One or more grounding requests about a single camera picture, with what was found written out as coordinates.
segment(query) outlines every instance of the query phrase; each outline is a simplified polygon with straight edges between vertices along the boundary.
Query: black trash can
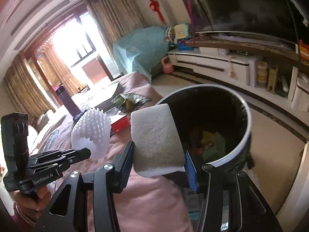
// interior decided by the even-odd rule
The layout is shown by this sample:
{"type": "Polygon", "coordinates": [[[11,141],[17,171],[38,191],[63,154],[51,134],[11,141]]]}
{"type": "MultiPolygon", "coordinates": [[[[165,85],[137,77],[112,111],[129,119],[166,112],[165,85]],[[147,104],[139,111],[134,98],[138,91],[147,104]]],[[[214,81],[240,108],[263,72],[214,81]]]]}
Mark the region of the black trash can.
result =
{"type": "Polygon", "coordinates": [[[219,132],[226,155],[210,162],[221,171],[237,171],[250,159],[251,114],[245,100],[230,88],[200,84],[177,90],[157,104],[168,104],[181,142],[190,144],[189,133],[198,126],[219,132]]]}

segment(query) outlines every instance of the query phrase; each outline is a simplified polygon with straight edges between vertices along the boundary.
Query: curtain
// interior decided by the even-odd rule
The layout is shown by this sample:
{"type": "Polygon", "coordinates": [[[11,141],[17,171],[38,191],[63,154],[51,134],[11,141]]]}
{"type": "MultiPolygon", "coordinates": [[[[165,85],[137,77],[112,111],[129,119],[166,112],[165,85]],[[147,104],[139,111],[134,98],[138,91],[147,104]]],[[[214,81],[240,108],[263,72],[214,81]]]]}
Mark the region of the curtain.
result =
{"type": "Polygon", "coordinates": [[[29,119],[38,118],[49,109],[55,110],[46,92],[35,82],[34,74],[23,53],[19,53],[13,60],[4,76],[4,82],[16,109],[27,113],[29,119]]]}
{"type": "Polygon", "coordinates": [[[51,41],[44,47],[44,52],[38,60],[53,87],[64,84],[70,96],[73,96],[79,92],[78,88],[86,86],[72,75],[69,67],[57,55],[51,41]]]}
{"type": "Polygon", "coordinates": [[[133,0],[85,0],[85,3],[111,57],[115,41],[145,26],[133,0]]]}

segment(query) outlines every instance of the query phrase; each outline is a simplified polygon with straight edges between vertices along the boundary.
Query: ceiling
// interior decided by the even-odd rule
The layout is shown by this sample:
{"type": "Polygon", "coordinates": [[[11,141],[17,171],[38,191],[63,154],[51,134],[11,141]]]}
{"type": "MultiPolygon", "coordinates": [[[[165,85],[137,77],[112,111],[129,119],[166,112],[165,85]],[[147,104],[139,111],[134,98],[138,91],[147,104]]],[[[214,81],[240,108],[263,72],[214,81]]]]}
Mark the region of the ceiling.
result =
{"type": "MultiPolygon", "coordinates": [[[[0,0],[0,14],[1,10],[3,12],[3,9],[7,8],[8,1],[12,2],[11,0],[0,0]]],[[[0,81],[2,81],[19,50],[47,22],[77,1],[79,0],[22,0],[19,3],[9,19],[8,17],[6,18],[8,20],[0,29],[0,81]]]]}

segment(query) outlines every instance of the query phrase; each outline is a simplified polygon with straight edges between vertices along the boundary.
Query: white foam block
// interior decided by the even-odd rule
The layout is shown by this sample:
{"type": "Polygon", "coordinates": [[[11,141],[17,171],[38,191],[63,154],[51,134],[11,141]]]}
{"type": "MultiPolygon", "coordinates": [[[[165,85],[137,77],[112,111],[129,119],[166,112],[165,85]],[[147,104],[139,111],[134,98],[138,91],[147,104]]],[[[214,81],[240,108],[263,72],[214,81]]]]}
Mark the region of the white foam block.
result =
{"type": "Polygon", "coordinates": [[[152,177],[181,170],[185,155],[168,104],[131,113],[134,170],[152,177]]]}

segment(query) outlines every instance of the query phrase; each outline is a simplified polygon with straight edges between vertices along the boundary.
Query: television screen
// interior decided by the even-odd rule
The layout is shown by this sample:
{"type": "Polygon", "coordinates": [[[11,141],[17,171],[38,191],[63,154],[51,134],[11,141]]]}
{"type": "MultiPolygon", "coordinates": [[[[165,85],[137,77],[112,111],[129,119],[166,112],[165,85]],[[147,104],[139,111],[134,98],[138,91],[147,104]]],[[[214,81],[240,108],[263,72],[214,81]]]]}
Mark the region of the television screen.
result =
{"type": "Polygon", "coordinates": [[[297,42],[290,9],[298,25],[302,17],[289,0],[190,1],[195,32],[250,32],[297,42]]]}

